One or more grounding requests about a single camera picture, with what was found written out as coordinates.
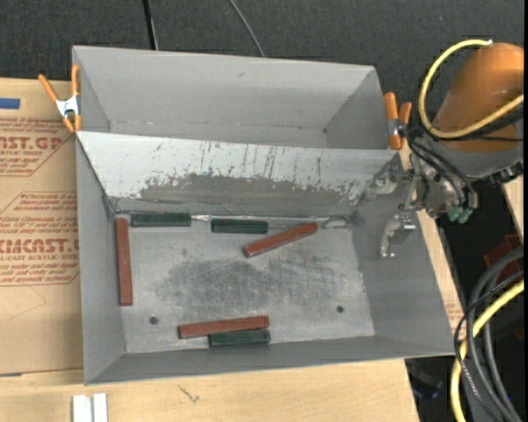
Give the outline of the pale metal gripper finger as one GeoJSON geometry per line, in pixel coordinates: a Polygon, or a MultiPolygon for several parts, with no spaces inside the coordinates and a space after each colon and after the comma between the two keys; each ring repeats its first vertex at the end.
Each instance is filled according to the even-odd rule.
{"type": "Polygon", "coordinates": [[[407,178],[398,164],[386,164],[372,179],[366,189],[366,199],[392,194],[407,178]]]}
{"type": "Polygon", "coordinates": [[[403,244],[417,229],[412,213],[395,213],[387,221],[380,240],[380,257],[394,258],[394,245],[403,244]]]}

